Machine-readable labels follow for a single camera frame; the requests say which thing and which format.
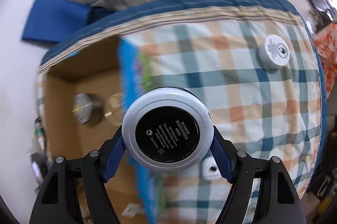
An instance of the white round container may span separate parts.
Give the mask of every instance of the white round container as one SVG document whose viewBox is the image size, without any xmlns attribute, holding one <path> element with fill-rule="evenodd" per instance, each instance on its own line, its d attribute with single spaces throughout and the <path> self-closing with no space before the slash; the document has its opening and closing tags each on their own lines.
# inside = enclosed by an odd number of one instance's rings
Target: white round container
<svg viewBox="0 0 337 224">
<path fill-rule="evenodd" d="M 278 69 L 286 66 L 290 59 L 287 43 L 277 35 L 269 35 L 258 50 L 265 68 Z"/>
<path fill-rule="evenodd" d="M 127 110 L 122 124 L 126 149 L 156 171 L 186 169 L 199 162 L 213 140 L 206 106 L 192 93 L 173 87 L 153 89 Z"/>
</svg>

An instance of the red patterned cloth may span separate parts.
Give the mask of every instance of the red patterned cloth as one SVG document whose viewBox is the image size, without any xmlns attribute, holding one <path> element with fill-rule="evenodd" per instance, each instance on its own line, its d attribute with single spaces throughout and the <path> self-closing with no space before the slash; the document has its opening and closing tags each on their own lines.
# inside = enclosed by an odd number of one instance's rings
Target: red patterned cloth
<svg viewBox="0 0 337 224">
<path fill-rule="evenodd" d="M 328 98 L 337 77 L 337 24 L 330 23 L 313 37 L 320 54 Z"/>
</svg>

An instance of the white floor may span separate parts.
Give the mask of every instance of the white floor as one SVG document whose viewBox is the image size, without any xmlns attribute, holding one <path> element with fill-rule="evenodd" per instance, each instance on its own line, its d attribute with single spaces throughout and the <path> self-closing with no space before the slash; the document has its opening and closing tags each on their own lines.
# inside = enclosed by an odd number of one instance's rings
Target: white floor
<svg viewBox="0 0 337 224">
<path fill-rule="evenodd" d="M 0 0 L 0 194 L 21 224 L 29 222 L 36 182 L 26 155 L 36 118 L 34 80 L 46 46 L 21 41 L 34 0 Z M 307 20 L 307 0 L 288 0 Z"/>
</svg>

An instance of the circular logo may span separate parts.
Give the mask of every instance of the circular logo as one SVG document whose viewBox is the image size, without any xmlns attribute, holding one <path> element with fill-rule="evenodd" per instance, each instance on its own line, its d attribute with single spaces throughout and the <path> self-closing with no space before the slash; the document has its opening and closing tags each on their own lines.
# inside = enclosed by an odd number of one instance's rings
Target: circular logo
<svg viewBox="0 0 337 224">
<path fill-rule="evenodd" d="M 278 55 L 281 58 L 287 58 L 289 52 L 288 52 L 287 47 L 283 43 L 278 43 L 276 45 L 276 50 L 277 50 Z"/>
</svg>

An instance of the checkered fabric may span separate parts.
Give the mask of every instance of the checkered fabric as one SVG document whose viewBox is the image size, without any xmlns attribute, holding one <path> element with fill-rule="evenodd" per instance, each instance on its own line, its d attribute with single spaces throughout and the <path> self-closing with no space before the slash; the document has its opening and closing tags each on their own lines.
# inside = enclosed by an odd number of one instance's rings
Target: checkered fabric
<svg viewBox="0 0 337 224">
<path fill-rule="evenodd" d="M 257 48 L 269 34 L 290 49 L 289 64 L 264 69 Z M 319 65 L 302 19 L 291 12 L 250 7 L 203 7 L 150 15 L 105 29 L 69 46 L 39 68 L 38 107 L 43 113 L 43 78 L 70 54 L 112 36 L 138 52 L 137 95 L 177 86 L 208 107 L 225 139 L 252 157 L 279 156 L 301 197 L 315 166 L 321 136 Z M 125 97 L 134 94 L 125 92 Z M 161 223 L 213 224 L 230 185 L 203 179 L 201 164 L 164 175 L 167 209 Z M 258 181 L 245 222 L 252 220 Z"/>
</svg>

